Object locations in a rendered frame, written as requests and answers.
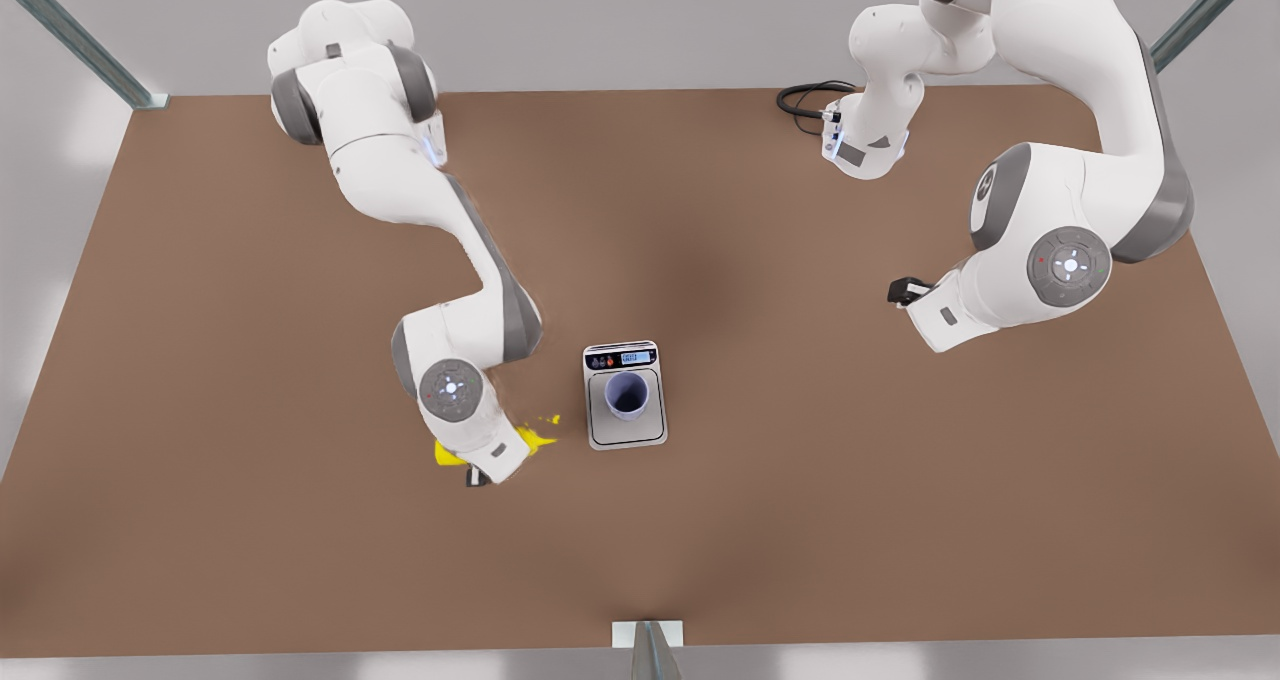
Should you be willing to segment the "yellow sauce bottle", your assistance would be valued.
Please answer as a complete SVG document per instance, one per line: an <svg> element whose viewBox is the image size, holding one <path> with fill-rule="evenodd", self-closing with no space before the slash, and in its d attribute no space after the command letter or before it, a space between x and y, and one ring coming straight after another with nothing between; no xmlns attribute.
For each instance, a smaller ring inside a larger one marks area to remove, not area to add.
<svg viewBox="0 0 1280 680"><path fill-rule="evenodd" d="M541 447L557 443L556 437L549 437L541 430L556 430L561 425L561 414L550 414L547 416L539 416L534 423L524 423L515 428L521 441L525 443L529 451L529 456L534 456ZM463 458L451 451L448 451L439 441L434 442L434 460L439 466L462 466L465 464L472 464L471 460Z"/></svg>

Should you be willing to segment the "pale lavender cup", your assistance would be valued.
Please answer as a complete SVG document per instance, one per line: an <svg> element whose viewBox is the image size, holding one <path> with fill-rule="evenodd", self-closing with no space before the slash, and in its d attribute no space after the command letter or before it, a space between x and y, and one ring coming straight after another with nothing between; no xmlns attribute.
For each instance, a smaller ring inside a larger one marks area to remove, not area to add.
<svg viewBox="0 0 1280 680"><path fill-rule="evenodd" d="M604 385L603 398L605 407L620 421L630 423L639 419L650 400L646 375L639 370L611 374Z"/></svg>

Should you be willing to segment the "silver digital kitchen scale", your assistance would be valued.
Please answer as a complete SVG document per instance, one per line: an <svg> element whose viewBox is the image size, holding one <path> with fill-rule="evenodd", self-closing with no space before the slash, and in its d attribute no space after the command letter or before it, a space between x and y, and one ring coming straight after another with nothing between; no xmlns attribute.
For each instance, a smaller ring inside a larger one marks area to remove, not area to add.
<svg viewBox="0 0 1280 680"><path fill-rule="evenodd" d="M582 374L591 448L666 443L668 423L655 342L589 346L582 352Z"/></svg>

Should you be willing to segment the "silver frame post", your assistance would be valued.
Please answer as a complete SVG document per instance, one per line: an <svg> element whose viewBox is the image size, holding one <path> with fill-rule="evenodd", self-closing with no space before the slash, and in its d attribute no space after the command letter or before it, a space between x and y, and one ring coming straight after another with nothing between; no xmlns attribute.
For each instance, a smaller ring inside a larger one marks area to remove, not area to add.
<svg viewBox="0 0 1280 680"><path fill-rule="evenodd" d="M154 93L127 70L56 0L14 0L35 20L58 38L67 50L92 70L101 82L133 110L166 109L170 96Z"/></svg>
<svg viewBox="0 0 1280 680"><path fill-rule="evenodd" d="M1155 70L1161 73L1236 0L1196 0L1151 46Z"/></svg>
<svg viewBox="0 0 1280 680"><path fill-rule="evenodd" d="M631 680L684 680L673 648L684 647L680 620L614 621L612 647L631 649Z"/></svg>

